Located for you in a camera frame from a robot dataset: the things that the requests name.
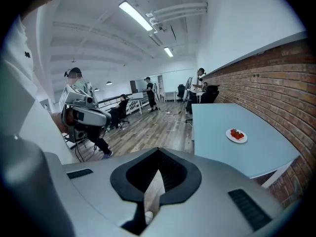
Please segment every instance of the chair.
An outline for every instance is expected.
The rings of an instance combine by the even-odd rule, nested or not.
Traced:
[[[213,92],[213,93],[210,93],[210,94],[204,93],[201,96],[200,104],[212,104],[212,103],[214,103],[214,101],[217,98],[218,94],[219,94],[219,91],[216,91],[216,92]]]
[[[182,101],[183,96],[184,96],[184,91],[185,91],[186,87],[183,84],[180,84],[178,86],[178,94],[177,96],[180,97],[181,99],[177,99],[177,101]]]
[[[209,93],[209,94],[204,93],[201,96],[200,104],[212,104],[212,103],[214,103],[215,99],[217,98],[217,96],[219,94],[219,91],[217,90],[218,89],[217,86],[212,86],[212,89],[213,89],[212,93]],[[188,121],[192,121],[192,120],[193,120],[193,118],[186,119],[186,123],[188,123]]]
[[[127,113],[126,113],[126,108],[125,108],[124,112],[118,118],[118,124],[119,124],[120,128],[122,128],[122,123],[128,123],[129,124],[129,121],[125,120],[126,117],[127,117]]]

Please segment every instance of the black shirt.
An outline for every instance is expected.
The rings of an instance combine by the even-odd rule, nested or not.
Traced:
[[[127,100],[121,101],[118,105],[118,113],[123,114],[126,111]]]
[[[153,92],[153,84],[151,82],[149,82],[147,84],[147,88],[150,88],[151,90],[150,91],[147,91],[147,95],[149,98],[153,98],[155,95],[154,95],[154,92]]]

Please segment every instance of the table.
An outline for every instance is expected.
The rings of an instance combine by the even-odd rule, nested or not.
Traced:
[[[249,178],[276,171],[267,188],[299,156],[297,149],[274,127],[238,104],[193,104],[195,155],[226,163]],[[235,143],[228,129],[246,133],[248,141]]]
[[[142,101],[144,100],[145,98],[143,97],[143,98],[132,98],[130,101],[137,101],[138,102],[138,109],[139,109],[139,113],[140,113],[140,115],[142,115],[143,114],[143,112],[142,112]]]
[[[167,91],[167,92],[164,92],[163,93],[163,102],[165,103],[166,102],[166,93],[173,93],[173,99],[174,99],[174,102],[176,102],[176,91]]]
[[[203,95],[205,92],[198,91],[197,92],[197,101],[200,103],[201,102],[201,95]]]

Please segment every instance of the red brick wall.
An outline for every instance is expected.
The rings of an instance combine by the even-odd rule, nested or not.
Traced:
[[[206,76],[217,103],[237,103],[275,127],[301,153],[269,191],[287,206],[316,170],[316,59],[305,40],[281,45]]]

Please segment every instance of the ceiling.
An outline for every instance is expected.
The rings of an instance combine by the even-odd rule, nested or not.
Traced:
[[[166,22],[166,32],[156,36],[158,46],[133,18],[119,8],[124,0],[61,0],[53,17],[49,67],[53,90],[65,86],[64,72],[79,67],[86,81],[102,86],[118,73],[144,60],[170,59],[163,48],[168,46],[174,58],[195,56],[201,16]],[[153,10],[202,0],[127,0],[143,16]]]

